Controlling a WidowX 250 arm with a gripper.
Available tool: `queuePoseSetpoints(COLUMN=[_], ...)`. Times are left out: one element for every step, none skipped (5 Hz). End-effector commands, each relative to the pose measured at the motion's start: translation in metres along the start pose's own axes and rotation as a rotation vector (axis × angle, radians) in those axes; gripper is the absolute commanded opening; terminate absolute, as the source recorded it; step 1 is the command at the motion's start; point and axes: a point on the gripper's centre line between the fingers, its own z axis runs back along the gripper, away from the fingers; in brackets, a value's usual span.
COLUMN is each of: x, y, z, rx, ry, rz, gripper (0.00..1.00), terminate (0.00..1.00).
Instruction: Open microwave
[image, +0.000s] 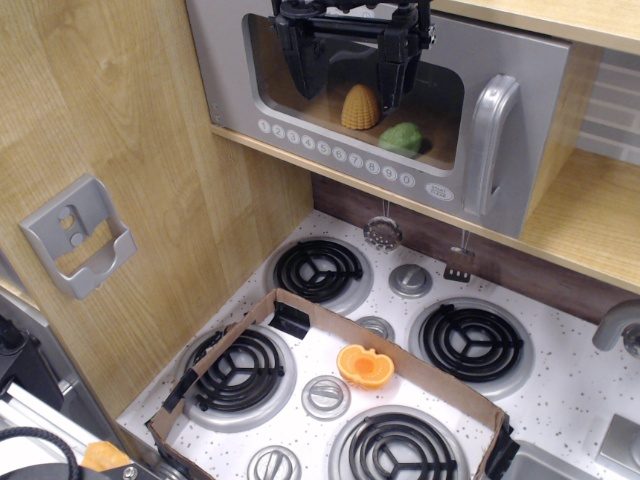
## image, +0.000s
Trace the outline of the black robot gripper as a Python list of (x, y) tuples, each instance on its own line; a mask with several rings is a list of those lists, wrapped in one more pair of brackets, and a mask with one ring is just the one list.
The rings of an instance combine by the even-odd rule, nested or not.
[(327, 83), (325, 39), (378, 43), (377, 80), (382, 109), (396, 110), (414, 86), (423, 48), (435, 42), (429, 1), (395, 1), (386, 14), (381, 1), (274, 1), (270, 23), (297, 91), (313, 99)]

